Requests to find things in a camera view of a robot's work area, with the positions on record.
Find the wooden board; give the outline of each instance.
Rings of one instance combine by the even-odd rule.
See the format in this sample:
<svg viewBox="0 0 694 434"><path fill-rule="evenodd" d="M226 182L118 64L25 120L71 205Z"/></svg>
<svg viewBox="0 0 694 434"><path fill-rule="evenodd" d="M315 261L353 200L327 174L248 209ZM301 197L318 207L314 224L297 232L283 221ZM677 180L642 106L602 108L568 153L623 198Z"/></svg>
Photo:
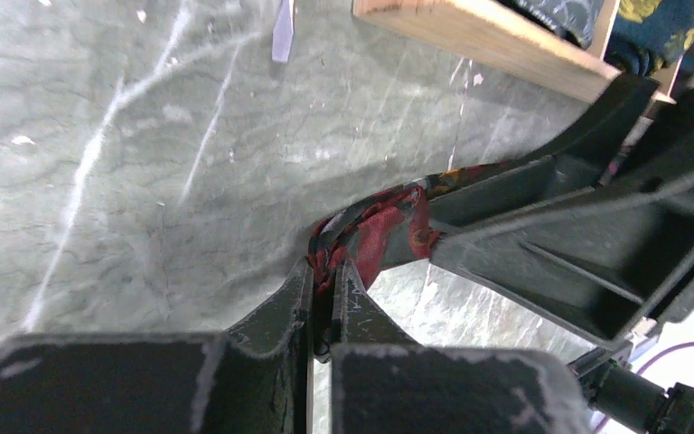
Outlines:
<svg viewBox="0 0 694 434"><path fill-rule="evenodd" d="M493 0L354 0L353 13L586 102L621 73Z"/></svg>
<svg viewBox="0 0 694 434"><path fill-rule="evenodd" d="M595 22L595 34L592 37L592 45L586 49L586 52L592 54L597 59L605 57L605 50L608 48L611 32L613 31L613 23L618 15L618 5L621 0L604 0L603 7L600 8L600 15Z"/></svg>

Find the dark green fabric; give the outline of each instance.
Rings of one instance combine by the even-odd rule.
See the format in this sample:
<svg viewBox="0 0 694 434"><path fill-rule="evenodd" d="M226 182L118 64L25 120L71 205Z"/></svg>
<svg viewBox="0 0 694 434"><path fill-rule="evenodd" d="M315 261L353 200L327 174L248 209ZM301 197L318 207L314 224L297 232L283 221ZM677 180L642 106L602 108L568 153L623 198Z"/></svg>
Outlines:
<svg viewBox="0 0 694 434"><path fill-rule="evenodd" d="M642 76L675 62L694 42L694 0L621 0L605 61Z"/></svg>
<svg viewBox="0 0 694 434"><path fill-rule="evenodd" d="M581 48L592 44L603 0L499 0Z"/></svg>

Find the white vein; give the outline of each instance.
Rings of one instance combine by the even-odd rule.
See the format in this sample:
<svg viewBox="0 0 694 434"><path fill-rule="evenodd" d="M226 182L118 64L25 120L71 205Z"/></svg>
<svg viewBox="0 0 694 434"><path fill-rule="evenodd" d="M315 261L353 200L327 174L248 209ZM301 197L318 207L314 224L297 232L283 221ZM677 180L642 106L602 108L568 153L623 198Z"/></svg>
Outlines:
<svg viewBox="0 0 694 434"><path fill-rule="evenodd" d="M424 287L421 289L421 295L414 311L411 314L411 324L413 328L421 332L421 327L427 321L427 306L437 295L439 286L432 281L432 264L427 265L427 276L424 279Z"/></svg>
<svg viewBox="0 0 694 434"><path fill-rule="evenodd" d="M389 94L392 92L392 90L395 88L395 83L398 82L398 76L400 75L400 67L403 65L403 61L406 59L406 54L408 54L408 49L406 49L403 52L403 55L400 56L400 60L398 61L398 67L395 69L395 75L392 76L392 80L389 82L389 86L387 87L387 90L384 91L384 96L381 97L381 102L379 104L379 108L376 110L376 114L374 115L376 118L381 115L381 112L384 111L384 106L387 104L387 98L389 98ZM361 119L361 123L358 126L358 134L355 135L354 140L352 141L352 147L355 147L355 144L358 143L358 135L361 133L361 129L363 128L363 123L366 121L366 117L369 114L369 108L366 108L366 112L363 113L363 118ZM374 119L373 122L371 122L371 125L369 127L369 134L366 136L366 140L368 140L372 134L373 134L373 128L376 126L377 119Z"/></svg>
<svg viewBox="0 0 694 434"><path fill-rule="evenodd" d="M466 73L464 74L464 94L462 95L462 105L459 106L459 117L461 117L464 114L464 103L466 102L466 96L467 93L469 92L469 81L470 77L472 76L472 60L470 59L469 64L467 65ZM483 82L483 76L480 74L477 74L477 77L480 78L480 81L478 81L475 84L475 80L472 79L473 87L477 86L478 84Z"/></svg>
<svg viewBox="0 0 694 434"><path fill-rule="evenodd" d="M184 32L192 20L192 13L186 6L186 0L183 0L180 5L180 10L174 19L172 31L161 53L158 62L152 71L143 79L136 81L126 87L123 86L123 79L118 81L116 92L113 99L110 101L105 115L98 124L92 138L84 146L84 152L79 163L79 167L73 176L73 188L70 192L70 199L66 204L62 214L62 232L58 241L57 249L52 254L49 265L43 275L41 284L33 296L32 303L27 315L21 323L21 329L25 332L32 332L43 311L46 303L46 290L52 281L52 277L60 263L62 253L67 247L73 226L78 216L79 209L83 200L83 193L86 188L86 181L89 173L97 163L99 155L102 152L102 145L105 140L105 132L110 125L115 121L116 115L120 110L127 107L132 101L144 95L148 90L153 88L157 83L163 82L174 75L175 72L181 71L190 64L217 53L223 52L230 46L236 45L240 47L242 44L249 42L259 36L259 32L243 34L239 37L232 38L222 45L204 45L197 50L190 52L184 56L182 61L176 65L166 65L166 60L172 56L172 51L181 41Z"/></svg>
<svg viewBox="0 0 694 434"><path fill-rule="evenodd" d="M448 157L448 166L445 168L446 171L450 171L454 167L454 155L456 154L456 143L454 143L454 148L451 149L451 155Z"/></svg>
<svg viewBox="0 0 694 434"><path fill-rule="evenodd" d="M459 308L457 308L454 311L454 314L451 316L450 321L448 324L445 326L445 335L446 336L451 336L453 335L454 330L460 326L461 324L464 324L464 330L462 330L462 333L459 335L458 338L456 338L455 342L457 344L461 344L462 340L464 339L465 332L468 329L468 326L472 323L472 321L468 321L467 317L472 314L472 310L469 308L469 304L472 302L474 298L474 291L475 289L471 289L469 292L469 295L467 296L467 299L465 300L464 304L461 305Z"/></svg>
<svg viewBox="0 0 694 434"><path fill-rule="evenodd" d="M230 81L232 80L232 72L235 70L235 61L238 59L238 53L242 44L235 47L235 51L230 59L230 66L228 67L227 74L225 74L225 80L222 81L220 86L220 92L217 95L217 100L214 103L214 115L211 117L211 122L206 128L206 132L203 133L203 138L201 139L201 144L198 146L198 153L195 154L195 160L192 162L192 168L190 169L190 174L187 176L187 181L184 183L182 188L182 194L180 194L179 204L184 203L187 195L190 194L190 188L192 186L192 179L195 177L195 173L198 170L198 164L201 162L201 157L203 156L203 151L206 149L206 144L209 142L209 138L214 134L215 128L217 127L217 120L219 120L222 109L225 105L225 92L230 86Z"/></svg>
<svg viewBox="0 0 694 434"><path fill-rule="evenodd" d="M531 331L530 327L522 327L522 332L520 332L520 336L515 340L515 346L520 347L520 346L528 346L530 344L530 338L523 343L523 339L528 337L528 332Z"/></svg>
<svg viewBox="0 0 694 434"><path fill-rule="evenodd" d="M459 70L462 69L462 65L464 65L464 57L459 59L459 62L456 64L456 68L454 69L454 72L451 74L451 80L448 81L448 86L454 84L456 74L459 73Z"/></svg>
<svg viewBox="0 0 694 434"><path fill-rule="evenodd" d="M485 145L485 150L483 151L483 156L480 157L481 164L482 163L487 163L488 162L488 157L491 154L491 151L498 147L494 146L494 143L496 142L496 138L502 137L502 131L506 127L506 120L509 116L511 116L512 113L512 108L511 108L511 101L507 104L506 109L502 113L502 115L499 117L499 119L496 121L496 124L493 126L493 132L491 133L491 137L488 139L488 144Z"/></svg>
<svg viewBox="0 0 694 434"><path fill-rule="evenodd" d="M406 118L408 117L408 112L411 109L411 104L414 103L414 100L416 100L417 95L418 95L418 93L415 92L414 96L408 100L408 104L406 104L406 107L403 109L403 113L400 115L400 119L398 119L398 123L395 126L395 131L392 133L392 139L389 141L389 149L391 149L395 145L395 141L398 139L398 134L399 134L400 130L406 124Z"/></svg>
<svg viewBox="0 0 694 434"><path fill-rule="evenodd" d="M190 9L187 7L187 4L182 1L180 4L180 10L177 13L177 17L174 18L172 32L169 34L169 40L166 42L164 52L161 53L158 63L155 64L155 71L160 71L166 66L166 61L168 61L174 47L176 47L179 41L182 39L184 30L187 28L187 25L190 24L190 21L192 21L192 14L190 13Z"/></svg>
<svg viewBox="0 0 694 434"><path fill-rule="evenodd" d="M94 137L84 146L84 153L81 157L81 162L79 167L76 169L76 173L73 176L73 190L70 193L70 200L65 206L65 210L62 215L63 230L60 236L60 241L57 246L57 250L54 251L52 255L52 260L49 262L49 267L43 274L43 279L41 285L33 296L33 302L28 310L28 314L25 316L22 328L26 332L31 332L34 330L38 318L41 316L44 305L44 294L46 293L46 288L49 286L50 280L54 275L54 271L57 269L57 264L60 263L60 258L62 253L65 251L65 247L70 239L70 233L72 232L73 225L78 216L79 209L81 207L81 201L83 199L84 188L86 187L86 178L89 176L92 167L97 162L99 154L102 151L102 141L105 138L105 130L108 128L110 123L113 121L117 113L117 99L120 95L122 80L118 81L116 88L116 94L113 97L113 102L108 106L108 110L105 112L105 116L102 122L98 125L97 131L94 133Z"/></svg>

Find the wire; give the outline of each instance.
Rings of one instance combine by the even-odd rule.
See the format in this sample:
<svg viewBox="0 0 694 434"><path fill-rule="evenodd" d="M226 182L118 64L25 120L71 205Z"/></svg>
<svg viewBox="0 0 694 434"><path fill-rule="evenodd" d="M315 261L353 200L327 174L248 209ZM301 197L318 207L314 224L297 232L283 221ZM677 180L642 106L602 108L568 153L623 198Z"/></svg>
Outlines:
<svg viewBox="0 0 694 434"><path fill-rule="evenodd" d="M694 342L684 342L682 344L676 344L674 346L670 346L669 348L662 350L660 353L656 354L653 356L653 358L647 362L643 366L640 367L640 369L637 370L637 375L642 375L650 369L651 366L653 366L656 362L658 362L660 359L663 357L674 353L675 351L679 350L684 350L687 348L694 348ZM603 428L605 428L605 425L610 421L610 416L604 416L602 420L597 424L595 429L592 430L592 434L600 434L603 432Z"/></svg>

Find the gray marble surface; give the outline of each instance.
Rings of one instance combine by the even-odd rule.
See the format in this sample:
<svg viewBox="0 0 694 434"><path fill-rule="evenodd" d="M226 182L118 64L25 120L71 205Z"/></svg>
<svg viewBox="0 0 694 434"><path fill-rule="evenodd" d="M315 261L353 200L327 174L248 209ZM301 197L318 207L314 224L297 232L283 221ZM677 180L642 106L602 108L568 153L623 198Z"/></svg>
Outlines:
<svg viewBox="0 0 694 434"><path fill-rule="evenodd" d="M585 105L352 17L268 0L0 0L0 339L217 330L274 291L312 224L364 195L540 146ZM584 343L409 264L371 294L424 344ZM328 367L315 432L328 427Z"/></svg>

